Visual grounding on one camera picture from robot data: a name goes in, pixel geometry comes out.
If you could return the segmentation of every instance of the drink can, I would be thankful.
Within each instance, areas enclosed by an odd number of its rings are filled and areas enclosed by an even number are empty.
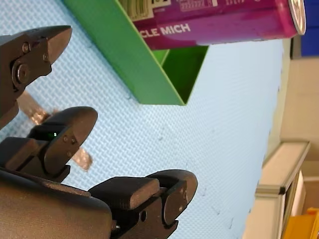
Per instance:
[[[152,50],[304,35],[304,0],[119,0]]]

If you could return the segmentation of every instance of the table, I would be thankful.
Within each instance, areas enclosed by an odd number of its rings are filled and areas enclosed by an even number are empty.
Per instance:
[[[70,162],[64,183],[89,189],[113,176],[187,169],[199,186],[171,238],[241,238],[276,107],[281,40],[211,46],[187,106],[140,105],[61,1],[2,0],[0,9],[1,35],[73,27],[52,73],[27,88],[47,111],[82,105],[99,113],[83,145],[93,165],[86,173]],[[20,113],[0,138],[31,127]]]

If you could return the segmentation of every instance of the green box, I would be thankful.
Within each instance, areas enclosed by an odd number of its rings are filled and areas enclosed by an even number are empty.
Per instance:
[[[185,105],[208,46],[151,51],[118,0],[64,0],[141,104]]]

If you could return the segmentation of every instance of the wall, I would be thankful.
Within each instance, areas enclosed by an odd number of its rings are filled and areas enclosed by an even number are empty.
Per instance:
[[[309,140],[319,161],[319,58],[291,61],[281,138]]]

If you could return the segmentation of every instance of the can lid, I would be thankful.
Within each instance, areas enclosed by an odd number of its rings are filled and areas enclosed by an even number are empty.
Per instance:
[[[289,0],[291,15],[299,35],[306,32],[306,12],[304,0]]]

